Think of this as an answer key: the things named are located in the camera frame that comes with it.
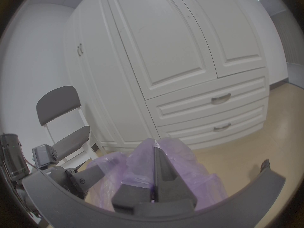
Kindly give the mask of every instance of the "purple plastic bag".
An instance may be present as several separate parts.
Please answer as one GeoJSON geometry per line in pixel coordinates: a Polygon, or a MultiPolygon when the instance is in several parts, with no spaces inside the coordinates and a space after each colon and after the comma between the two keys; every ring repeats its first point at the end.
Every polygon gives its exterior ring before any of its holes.
{"type": "Polygon", "coordinates": [[[88,168],[99,165],[106,176],[91,189],[93,204],[114,211],[111,199],[120,187],[128,184],[136,187],[152,188],[154,183],[154,147],[161,148],[197,198],[195,210],[200,210],[226,199],[227,193],[216,174],[197,162],[195,154],[179,139],[146,139],[128,156],[115,152],[92,161],[88,168]],[[116,167],[109,170],[113,159],[119,160],[116,167]]]}

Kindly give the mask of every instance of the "chair seat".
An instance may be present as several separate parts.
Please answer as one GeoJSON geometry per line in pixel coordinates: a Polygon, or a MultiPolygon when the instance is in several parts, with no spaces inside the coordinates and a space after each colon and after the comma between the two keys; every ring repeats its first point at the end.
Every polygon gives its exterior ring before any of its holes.
{"type": "Polygon", "coordinates": [[[62,160],[64,157],[80,149],[89,140],[90,130],[90,126],[84,126],[55,143],[53,147],[57,152],[58,159],[62,160]]]}

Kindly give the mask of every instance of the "chair backrest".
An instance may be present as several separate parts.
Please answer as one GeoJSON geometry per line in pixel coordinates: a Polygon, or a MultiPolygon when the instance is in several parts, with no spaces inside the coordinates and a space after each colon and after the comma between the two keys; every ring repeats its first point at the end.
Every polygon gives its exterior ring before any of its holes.
{"type": "Polygon", "coordinates": [[[78,93],[73,86],[63,86],[45,94],[37,103],[36,110],[41,126],[80,107],[78,93]]]}

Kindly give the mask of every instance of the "gray chair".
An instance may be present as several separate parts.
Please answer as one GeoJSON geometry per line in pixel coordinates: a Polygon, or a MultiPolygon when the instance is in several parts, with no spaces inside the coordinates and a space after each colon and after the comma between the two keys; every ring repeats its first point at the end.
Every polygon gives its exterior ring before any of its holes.
{"type": "MultiPolygon", "coordinates": [[[[91,159],[96,159],[98,157],[88,143],[88,140],[91,137],[91,128],[81,110],[81,103],[77,91],[73,86],[60,87],[45,94],[38,101],[36,110],[39,122],[41,126],[44,127],[52,145],[55,147],[59,159],[72,154],[81,147],[83,147],[91,159]],[[55,143],[47,124],[76,108],[78,109],[85,126],[55,143]]],[[[106,154],[105,149],[100,144],[97,144],[97,146],[103,154],[106,154]]],[[[66,161],[67,160],[64,158],[63,161],[59,162],[59,165],[62,165],[66,161]]]]}

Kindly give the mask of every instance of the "black cylinder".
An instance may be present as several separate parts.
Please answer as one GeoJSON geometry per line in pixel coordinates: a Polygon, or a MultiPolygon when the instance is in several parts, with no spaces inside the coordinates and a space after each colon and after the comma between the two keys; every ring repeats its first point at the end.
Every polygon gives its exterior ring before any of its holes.
{"type": "Polygon", "coordinates": [[[2,158],[11,181],[18,181],[29,174],[21,144],[16,134],[3,134],[0,136],[2,158]]]}

